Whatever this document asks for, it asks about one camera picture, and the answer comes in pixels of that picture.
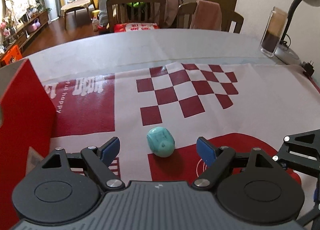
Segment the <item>wooden coffee table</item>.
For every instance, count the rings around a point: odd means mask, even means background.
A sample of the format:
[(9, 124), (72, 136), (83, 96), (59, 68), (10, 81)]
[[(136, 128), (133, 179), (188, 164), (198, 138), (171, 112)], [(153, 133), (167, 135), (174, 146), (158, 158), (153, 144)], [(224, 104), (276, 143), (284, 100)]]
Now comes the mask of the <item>wooden coffee table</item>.
[(89, 6), (92, 4), (93, 0), (75, 0), (62, 6), (60, 11), (64, 18), (64, 29), (67, 29), (67, 14), (69, 12), (77, 12), (78, 10), (85, 9), (88, 16), (90, 16)]

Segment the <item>glass jar dark contents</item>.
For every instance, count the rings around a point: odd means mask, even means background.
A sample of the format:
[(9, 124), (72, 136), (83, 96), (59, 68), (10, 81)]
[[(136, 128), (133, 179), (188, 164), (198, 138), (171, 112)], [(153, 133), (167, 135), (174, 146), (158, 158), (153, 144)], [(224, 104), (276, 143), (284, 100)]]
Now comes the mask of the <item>glass jar dark contents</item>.
[(260, 51), (267, 57), (274, 56), (286, 23), (287, 12), (274, 6), (260, 41)]

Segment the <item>red printed cushion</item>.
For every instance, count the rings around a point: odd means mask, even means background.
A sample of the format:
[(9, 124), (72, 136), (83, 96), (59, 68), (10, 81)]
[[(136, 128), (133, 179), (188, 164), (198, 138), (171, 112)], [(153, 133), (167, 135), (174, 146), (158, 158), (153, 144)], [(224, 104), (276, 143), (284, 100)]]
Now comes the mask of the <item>red printed cushion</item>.
[(123, 23), (115, 24), (114, 32), (144, 31), (159, 29), (156, 23)]

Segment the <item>wooden chair with towel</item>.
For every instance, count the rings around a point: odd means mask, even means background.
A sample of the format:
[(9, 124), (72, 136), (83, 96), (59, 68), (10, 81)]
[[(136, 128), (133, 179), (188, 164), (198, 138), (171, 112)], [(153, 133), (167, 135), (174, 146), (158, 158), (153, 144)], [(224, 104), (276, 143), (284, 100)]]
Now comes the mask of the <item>wooden chair with towel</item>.
[(232, 33), (239, 34), (244, 18), (237, 12), (221, 9), (219, 3), (197, 0), (183, 3), (177, 12), (177, 28), (202, 29), (229, 32), (232, 22), (235, 23)]

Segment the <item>pink towel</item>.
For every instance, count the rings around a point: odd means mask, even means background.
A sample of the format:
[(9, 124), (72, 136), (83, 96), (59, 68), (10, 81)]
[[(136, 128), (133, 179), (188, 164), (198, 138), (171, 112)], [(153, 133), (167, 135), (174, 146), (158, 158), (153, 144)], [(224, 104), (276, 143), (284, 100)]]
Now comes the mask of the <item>pink towel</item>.
[(196, 4), (190, 28), (221, 31), (222, 12), (219, 3), (197, 0)]

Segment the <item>red cardboard box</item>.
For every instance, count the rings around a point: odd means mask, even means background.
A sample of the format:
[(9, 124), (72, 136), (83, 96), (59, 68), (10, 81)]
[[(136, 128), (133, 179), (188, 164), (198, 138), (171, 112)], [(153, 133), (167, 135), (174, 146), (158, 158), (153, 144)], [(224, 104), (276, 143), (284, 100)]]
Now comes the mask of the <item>red cardboard box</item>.
[(28, 59), (1, 68), (1, 229), (18, 221), (12, 191), (31, 168), (29, 156), (49, 153), (55, 116)]

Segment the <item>wooden chair with cushion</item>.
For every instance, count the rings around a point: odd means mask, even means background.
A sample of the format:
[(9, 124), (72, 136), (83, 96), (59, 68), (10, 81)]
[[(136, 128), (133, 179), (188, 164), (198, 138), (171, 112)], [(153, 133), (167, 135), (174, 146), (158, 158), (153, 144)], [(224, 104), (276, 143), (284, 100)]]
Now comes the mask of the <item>wooden chair with cushion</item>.
[(109, 31), (115, 24), (156, 23), (164, 25), (166, 0), (107, 0)]

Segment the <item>teal egg toy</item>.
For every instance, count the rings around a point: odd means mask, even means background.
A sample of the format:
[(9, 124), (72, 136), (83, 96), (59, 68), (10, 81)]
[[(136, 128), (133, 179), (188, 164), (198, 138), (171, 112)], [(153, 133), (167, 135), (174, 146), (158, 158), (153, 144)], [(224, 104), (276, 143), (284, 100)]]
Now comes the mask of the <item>teal egg toy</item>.
[(155, 127), (147, 133), (147, 142), (152, 153), (158, 157), (169, 157), (175, 150), (175, 140), (165, 127)]

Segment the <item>orange gift box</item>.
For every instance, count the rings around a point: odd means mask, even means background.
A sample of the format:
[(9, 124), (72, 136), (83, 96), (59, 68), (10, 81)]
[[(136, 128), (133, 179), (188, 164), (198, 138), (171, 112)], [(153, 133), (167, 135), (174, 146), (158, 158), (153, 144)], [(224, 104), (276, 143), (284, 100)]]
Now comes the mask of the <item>orange gift box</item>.
[(19, 61), (23, 58), (18, 45), (12, 46), (1, 58), (1, 67)]

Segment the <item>wooden tv console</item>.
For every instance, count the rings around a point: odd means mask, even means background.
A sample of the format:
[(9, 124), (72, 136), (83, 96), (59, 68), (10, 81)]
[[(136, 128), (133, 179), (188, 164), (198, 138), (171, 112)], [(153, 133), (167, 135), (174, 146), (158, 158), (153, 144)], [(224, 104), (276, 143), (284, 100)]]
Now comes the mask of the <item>wooden tv console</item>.
[(42, 11), (36, 14), (29, 21), (23, 23), (22, 26), (16, 29), (14, 34), (6, 36), (2, 46), (4, 53), (1, 54), (1, 61), (5, 54), (7, 54), (15, 45), (18, 46), (20, 53), (24, 52), (31, 39), (38, 35), (47, 26), (49, 22), (49, 15), (47, 11)]

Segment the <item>black power plug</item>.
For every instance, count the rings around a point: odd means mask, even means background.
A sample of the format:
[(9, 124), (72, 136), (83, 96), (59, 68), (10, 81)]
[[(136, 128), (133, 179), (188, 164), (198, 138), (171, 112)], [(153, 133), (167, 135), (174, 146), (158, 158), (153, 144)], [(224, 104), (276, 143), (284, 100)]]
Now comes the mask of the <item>black power plug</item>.
[(315, 72), (311, 62), (302, 62), (302, 68), (304, 69), (303, 74), (306, 75), (306, 77), (312, 77)]

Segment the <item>red white printed mat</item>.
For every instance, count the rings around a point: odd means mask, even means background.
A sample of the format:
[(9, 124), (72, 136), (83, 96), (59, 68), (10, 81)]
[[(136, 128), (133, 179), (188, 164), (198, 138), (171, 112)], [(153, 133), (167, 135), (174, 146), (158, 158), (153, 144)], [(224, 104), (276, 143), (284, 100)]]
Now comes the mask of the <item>red white printed mat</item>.
[[(120, 139), (111, 170), (124, 182), (194, 181), (206, 165), (196, 152), (205, 137), (238, 152), (275, 155), (287, 135), (319, 129), (319, 91), (299, 66), (172, 63), (48, 83), (56, 107), (52, 148), (78, 153)], [(147, 133), (165, 127), (169, 157), (152, 153)]]

